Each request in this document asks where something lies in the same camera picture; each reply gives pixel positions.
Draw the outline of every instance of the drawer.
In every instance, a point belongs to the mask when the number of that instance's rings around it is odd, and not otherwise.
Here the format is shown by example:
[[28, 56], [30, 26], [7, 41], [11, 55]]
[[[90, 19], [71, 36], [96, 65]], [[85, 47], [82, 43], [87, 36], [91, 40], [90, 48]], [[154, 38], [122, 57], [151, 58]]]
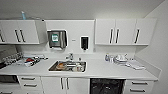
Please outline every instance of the drawer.
[[154, 81], [126, 80], [126, 86], [149, 86], [153, 87]]
[[42, 90], [41, 82], [20, 82], [20, 86], [25, 90]]
[[39, 76], [18, 76], [19, 82], [26, 81], [26, 82], [41, 82]]
[[151, 94], [152, 87], [125, 86], [123, 94]]
[[24, 94], [43, 94], [43, 91], [25, 91]]
[[12, 89], [0, 89], [0, 94], [23, 94], [23, 91]]

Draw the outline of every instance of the sink basin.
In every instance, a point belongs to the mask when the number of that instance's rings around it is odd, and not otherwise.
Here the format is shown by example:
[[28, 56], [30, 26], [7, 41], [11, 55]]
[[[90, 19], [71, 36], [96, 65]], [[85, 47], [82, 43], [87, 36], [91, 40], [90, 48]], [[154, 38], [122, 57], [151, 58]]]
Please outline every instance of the sink basin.
[[86, 62], [82, 61], [57, 61], [52, 67], [49, 68], [49, 71], [71, 71], [71, 72], [84, 72], [86, 69]]

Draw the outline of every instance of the ceiling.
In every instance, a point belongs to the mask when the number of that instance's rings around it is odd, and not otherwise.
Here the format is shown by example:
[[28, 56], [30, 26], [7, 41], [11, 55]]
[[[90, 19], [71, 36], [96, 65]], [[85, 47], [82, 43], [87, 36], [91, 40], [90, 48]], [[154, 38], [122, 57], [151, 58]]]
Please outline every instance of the ceiling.
[[164, 0], [0, 0], [0, 19], [143, 18]]

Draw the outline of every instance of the cabinet handle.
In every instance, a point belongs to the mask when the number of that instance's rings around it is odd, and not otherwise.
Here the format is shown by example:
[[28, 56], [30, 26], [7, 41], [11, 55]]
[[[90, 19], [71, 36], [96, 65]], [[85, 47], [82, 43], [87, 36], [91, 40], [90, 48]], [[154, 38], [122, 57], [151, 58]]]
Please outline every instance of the cabinet handle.
[[67, 89], [69, 89], [68, 78], [67, 78]]
[[63, 87], [63, 83], [62, 83], [62, 78], [61, 78], [61, 87], [62, 87], [62, 89], [64, 89], [64, 87]]
[[113, 29], [111, 29], [110, 43], [112, 41], [112, 37], [113, 37]]
[[118, 34], [119, 34], [119, 29], [117, 29], [116, 43], [118, 42]]
[[23, 42], [26, 42], [26, 41], [25, 41], [25, 39], [24, 39], [24, 36], [23, 36], [23, 32], [22, 32], [22, 30], [20, 30], [20, 33], [21, 33], [21, 36], [22, 36]]
[[135, 82], [132, 82], [133, 85], [148, 85], [148, 83], [135, 83]]
[[37, 85], [24, 85], [24, 86], [26, 86], [26, 87], [36, 87]]
[[35, 78], [21, 78], [22, 80], [35, 80]]
[[136, 35], [136, 39], [135, 39], [135, 42], [134, 42], [134, 43], [137, 43], [138, 36], [139, 36], [139, 29], [137, 29], [137, 35]]
[[145, 92], [145, 90], [133, 90], [133, 89], [130, 89], [130, 92]]
[[18, 34], [17, 34], [17, 30], [15, 30], [15, 34], [16, 34], [16, 37], [17, 37], [18, 42], [21, 42], [21, 41], [19, 40], [19, 36], [18, 36]]
[[13, 92], [10, 92], [10, 93], [3, 93], [3, 92], [0, 92], [0, 94], [12, 94]]
[[5, 42], [5, 40], [2, 37], [1, 30], [0, 30], [0, 37], [1, 37], [2, 42]]

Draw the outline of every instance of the faucet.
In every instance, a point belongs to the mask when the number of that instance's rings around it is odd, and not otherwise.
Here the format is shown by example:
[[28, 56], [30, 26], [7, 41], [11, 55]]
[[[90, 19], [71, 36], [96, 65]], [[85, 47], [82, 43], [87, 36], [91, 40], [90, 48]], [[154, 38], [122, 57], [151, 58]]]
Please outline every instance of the faucet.
[[69, 57], [66, 57], [66, 59], [73, 60], [73, 53], [69, 53]]

